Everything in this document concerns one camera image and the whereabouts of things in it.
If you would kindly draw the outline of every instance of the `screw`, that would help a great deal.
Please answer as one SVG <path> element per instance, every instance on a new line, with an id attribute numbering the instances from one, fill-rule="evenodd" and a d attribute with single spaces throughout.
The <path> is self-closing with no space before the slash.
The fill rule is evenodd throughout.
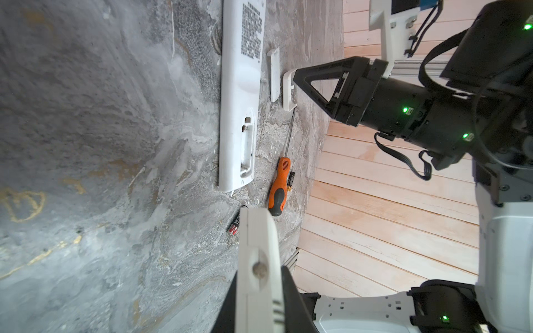
<path id="1" fill-rule="evenodd" d="M 256 262 L 252 267 L 252 272 L 256 278 L 263 279 L 268 275 L 268 267 L 262 262 Z"/>

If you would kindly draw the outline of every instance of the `wooden floor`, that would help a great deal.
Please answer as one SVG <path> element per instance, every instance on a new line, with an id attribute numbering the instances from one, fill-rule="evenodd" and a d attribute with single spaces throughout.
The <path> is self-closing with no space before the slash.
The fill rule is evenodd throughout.
<path id="1" fill-rule="evenodd" d="M 374 133 L 330 123 L 298 243 L 297 286 L 365 297 L 428 279 L 475 283 L 479 227 L 471 157 L 425 182 L 382 152 Z M 388 146 L 422 171 L 420 148 L 400 140 Z"/>

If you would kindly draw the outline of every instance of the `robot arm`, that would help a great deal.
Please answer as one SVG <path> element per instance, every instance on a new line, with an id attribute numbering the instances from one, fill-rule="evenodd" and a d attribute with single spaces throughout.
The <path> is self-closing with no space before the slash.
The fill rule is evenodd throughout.
<path id="1" fill-rule="evenodd" d="M 371 5 L 370 26 L 374 20 L 382 28 L 384 38 L 390 37 L 394 13 L 382 7 L 384 11 L 379 14 L 377 8 Z M 271 308 L 276 297 L 273 291 L 282 290 L 284 320 L 282 326 L 279 321 L 272 322 L 257 331 L 471 333 L 479 332 L 479 324 L 486 323 L 491 333 L 533 332 L 532 26 L 530 0 L 503 0 L 486 5 L 470 29 L 452 36 L 429 53 L 419 73 L 424 87 L 389 78 L 391 65 L 387 61 L 375 60 L 371 64 L 362 57 L 296 71 L 296 85 L 330 117 L 352 126 L 364 124 L 375 129 L 382 139 L 411 142 L 432 157 L 431 164 L 437 170 L 457 163 L 466 153 L 473 156 L 480 211 L 479 279 L 475 286 L 431 280 L 410 291 L 385 297 L 331 298 L 300 295 L 286 268 L 274 274 L 277 268 L 269 265 L 271 275 L 263 277 L 268 282 L 263 285 L 269 287 L 262 289 L 262 297 Z M 389 45 L 392 44 L 386 42 L 384 47 Z M 449 79 L 449 88 L 442 87 L 429 78 L 424 65 L 456 46 L 457 51 L 441 74 Z M 386 59 L 397 59 L 395 51 L 390 50 L 382 52 Z M 339 81 L 327 100 L 311 82 L 332 78 Z M 386 152 L 410 164 L 407 157 Z M 431 165 L 427 165 L 421 176 L 425 180 L 431 178 Z M 267 224 L 268 216 L 250 216 L 255 218 L 245 223 Z M 263 232 L 261 236 L 275 237 L 276 233 Z M 276 245 L 277 239 L 266 243 Z M 254 285 L 246 281 L 252 279 L 254 265 L 240 262 L 241 258 L 250 258 L 240 253 L 247 247 L 239 249 L 237 287 L 234 281 L 221 311 L 222 315 L 233 309 L 233 315 L 229 312 L 233 321 L 236 307 L 252 308 L 250 302 L 243 302 L 253 298 L 238 295 L 239 285 Z M 265 263 L 275 263 L 269 256 L 263 259 Z M 219 324 L 224 322 L 221 315 L 212 332 L 232 332 L 233 327 L 244 327 L 232 322 L 221 330 Z M 247 317 L 253 318 L 251 315 L 248 312 Z"/>

